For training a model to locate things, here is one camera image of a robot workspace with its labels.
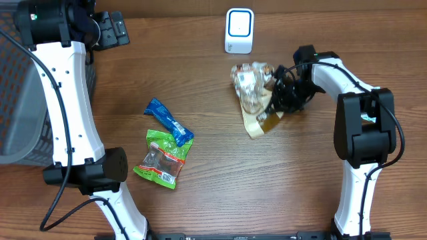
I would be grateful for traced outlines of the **beige foil snack pouch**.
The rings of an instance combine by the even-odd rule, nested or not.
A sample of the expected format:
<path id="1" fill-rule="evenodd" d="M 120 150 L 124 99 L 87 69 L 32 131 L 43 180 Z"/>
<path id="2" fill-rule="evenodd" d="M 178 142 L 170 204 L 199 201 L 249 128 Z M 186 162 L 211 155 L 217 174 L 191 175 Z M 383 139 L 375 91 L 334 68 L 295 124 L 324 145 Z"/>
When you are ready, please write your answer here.
<path id="1" fill-rule="evenodd" d="M 244 127 L 252 139 L 272 130 L 284 115 L 282 111 L 268 109 L 272 106 L 274 71 L 273 65 L 255 61 L 234 65 L 230 73 L 240 100 Z"/>

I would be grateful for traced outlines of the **mint green snack packet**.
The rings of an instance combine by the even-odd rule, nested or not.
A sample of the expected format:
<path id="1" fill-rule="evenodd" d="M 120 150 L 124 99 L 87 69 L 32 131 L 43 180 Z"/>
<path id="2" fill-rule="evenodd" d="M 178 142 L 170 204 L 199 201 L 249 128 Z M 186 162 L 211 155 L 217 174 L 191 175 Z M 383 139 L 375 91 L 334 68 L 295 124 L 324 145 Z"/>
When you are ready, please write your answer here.
<path id="1" fill-rule="evenodd" d="M 362 113 L 361 118 L 362 118 L 362 122 L 365 124 L 376 122 L 376 118 L 375 117 L 369 117 L 367 113 Z"/>

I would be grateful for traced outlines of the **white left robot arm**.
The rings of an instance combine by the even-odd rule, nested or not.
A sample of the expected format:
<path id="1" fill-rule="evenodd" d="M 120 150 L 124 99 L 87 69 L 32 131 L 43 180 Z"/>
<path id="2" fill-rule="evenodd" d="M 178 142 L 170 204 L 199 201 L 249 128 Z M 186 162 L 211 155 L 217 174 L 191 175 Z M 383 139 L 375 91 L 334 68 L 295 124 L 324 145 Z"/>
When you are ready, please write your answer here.
<path id="1" fill-rule="evenodd" d="M 126 184 L 125 151 L 101 142 L 86 81 L 94 51 L 129 43 L 121 14 L 96 12 L 94 1 L 21 1 L 14 22 L 20 48 L 36 64 L 51 123 L 53 162 L 43 170 L 45 182 L 88 196 L 114 239 L 147 239 L 149 224 Z"/>

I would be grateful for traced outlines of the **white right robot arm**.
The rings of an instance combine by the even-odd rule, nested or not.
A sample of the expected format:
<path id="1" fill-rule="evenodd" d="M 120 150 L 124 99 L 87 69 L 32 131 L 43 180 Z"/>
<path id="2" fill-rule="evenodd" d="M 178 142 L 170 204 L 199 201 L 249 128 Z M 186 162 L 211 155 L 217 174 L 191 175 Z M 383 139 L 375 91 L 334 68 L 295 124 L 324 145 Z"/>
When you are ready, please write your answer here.
<path id="1" fill-rule="evenodd" d="M 274 71 L 267 113 L 294 113 L 316 93 L 336 102 L 334 148 L 343 161 L 338 209 L 326 239 L 389 239 L 373 232 L 370 211 L 381 170 L 403 155 L 405 139 L 394 114 L 394 96 L 387 88 L 359 80 L 333 51 L 318 53 L 313 45 L 298 48 L 294 66 Z"/>

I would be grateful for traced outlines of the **blue snack bar wrapper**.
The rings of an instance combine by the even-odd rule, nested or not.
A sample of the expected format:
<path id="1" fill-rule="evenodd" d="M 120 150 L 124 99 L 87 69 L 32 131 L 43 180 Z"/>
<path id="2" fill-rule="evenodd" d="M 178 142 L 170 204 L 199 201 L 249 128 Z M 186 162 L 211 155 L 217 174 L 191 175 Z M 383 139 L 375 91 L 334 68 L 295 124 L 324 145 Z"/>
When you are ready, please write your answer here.
<path id="1" fill-rule="evenodd" d="M 180 124 L 167 107 L 156 98 L 149 102 L 144 114 L 154 116 L 171 133 L 178 147 L 182 147 L 194 138 L 194 134 Z"/>

